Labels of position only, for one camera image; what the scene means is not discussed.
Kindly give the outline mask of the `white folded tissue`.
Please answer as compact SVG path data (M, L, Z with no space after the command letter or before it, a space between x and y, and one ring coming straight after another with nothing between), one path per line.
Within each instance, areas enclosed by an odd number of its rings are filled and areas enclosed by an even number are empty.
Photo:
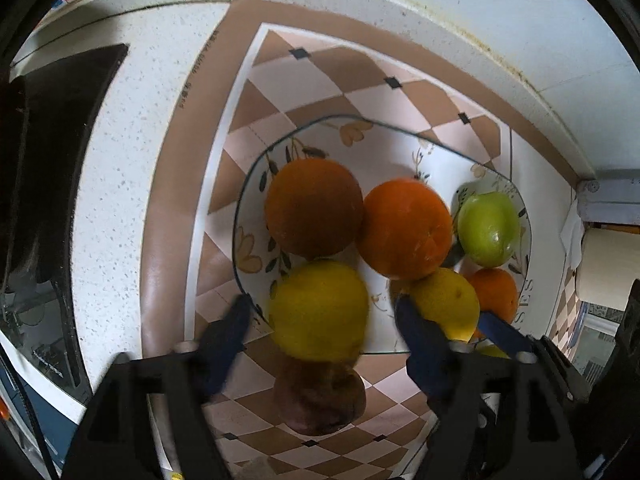
M582 262L582 238L584 234L584 222L582 222L582 218L578 214L578 200L573 200L560 232L566 262L570 270L576 270Z

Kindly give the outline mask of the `cream utensil holder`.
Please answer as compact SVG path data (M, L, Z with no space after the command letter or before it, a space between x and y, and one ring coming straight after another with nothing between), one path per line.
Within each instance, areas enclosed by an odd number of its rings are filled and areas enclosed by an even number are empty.
M580 300L623 311L640 273L639 235L589 229L576 275Z

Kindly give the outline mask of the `green apple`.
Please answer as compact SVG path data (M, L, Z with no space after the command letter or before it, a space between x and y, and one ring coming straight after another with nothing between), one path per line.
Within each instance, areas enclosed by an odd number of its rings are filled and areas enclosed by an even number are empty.
M518 248L520 231L518 212L501 192L470 196L457 215L458 240L465 255L483 268L505 264Z
M482 356L492 356L493 358L499 359L510 359L510 356L506 354L506 352L502 351L500 348L495 346L494 344L488 344L483 347L476 347L475 352L481 354Z

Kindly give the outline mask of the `dark purple red fruit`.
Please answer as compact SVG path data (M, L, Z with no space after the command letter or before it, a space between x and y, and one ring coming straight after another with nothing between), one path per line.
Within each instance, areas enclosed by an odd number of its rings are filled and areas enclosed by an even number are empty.
M285 356L273 386L282 422L303 436L334 434L366 409L366 388L344 363L308 362Z

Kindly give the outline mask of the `yellow lemon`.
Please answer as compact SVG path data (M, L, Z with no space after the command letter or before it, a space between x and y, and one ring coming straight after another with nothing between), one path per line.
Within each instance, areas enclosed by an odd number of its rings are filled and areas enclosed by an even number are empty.
M454 270L438 268L409 287L422 318L435 322L449 340L469 342L480 319L480 300L473 286Z
M360 274L334 260L296 266L268 304L272 339L284 354L306 362L355 364L369 312Z

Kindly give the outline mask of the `oval floral ceramic plate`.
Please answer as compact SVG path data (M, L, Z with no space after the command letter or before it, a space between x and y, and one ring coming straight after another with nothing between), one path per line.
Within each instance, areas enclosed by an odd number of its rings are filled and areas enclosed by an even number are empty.
M490 167L380 122L334 115L273 142L233 218L239 288L286 355L355 362L405 351L408 294L451 340L478 333L488 293L515 307L529 264L521 193Z

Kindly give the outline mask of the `orange mandarin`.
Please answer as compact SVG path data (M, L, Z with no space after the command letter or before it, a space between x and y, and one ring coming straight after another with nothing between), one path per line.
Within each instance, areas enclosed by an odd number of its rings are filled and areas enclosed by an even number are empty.
M297 159L273 178L264 205L269 234L285 252L307 260L338 254L363 218L360 185L334 160Z
M378 274L415 281L442 265L452 244L452 218L432 188L414 179L388 180L372 188L363 207L356 247Z

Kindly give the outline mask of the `dark red brown fruit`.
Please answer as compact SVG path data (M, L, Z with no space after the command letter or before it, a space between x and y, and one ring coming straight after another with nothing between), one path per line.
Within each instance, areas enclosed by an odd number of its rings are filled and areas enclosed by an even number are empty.
M480 269L466 278L476 292L480 310L489 311L512 323L518 310L518 288L502 269Z

